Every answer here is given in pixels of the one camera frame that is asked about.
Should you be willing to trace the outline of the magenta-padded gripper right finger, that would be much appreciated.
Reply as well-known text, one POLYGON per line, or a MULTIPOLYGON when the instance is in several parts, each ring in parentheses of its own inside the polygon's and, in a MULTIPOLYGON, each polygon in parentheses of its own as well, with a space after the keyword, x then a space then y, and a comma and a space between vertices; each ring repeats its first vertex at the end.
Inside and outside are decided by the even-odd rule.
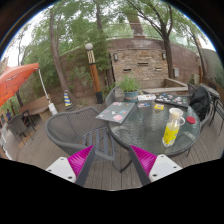
POLYGON ((181 170, 164 154, 156 156, 133 145, 129 146, 129 154, 143 186, 181 170))

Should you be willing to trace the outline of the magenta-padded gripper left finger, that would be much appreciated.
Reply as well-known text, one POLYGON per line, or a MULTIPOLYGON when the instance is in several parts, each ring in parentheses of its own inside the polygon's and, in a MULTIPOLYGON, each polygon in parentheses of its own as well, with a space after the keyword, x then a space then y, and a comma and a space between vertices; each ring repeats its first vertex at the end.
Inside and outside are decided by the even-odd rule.
POLYGON ((59 157, 47 171, 83 187, 94 156, 95 146, 91 145, 68 158, 59 157))

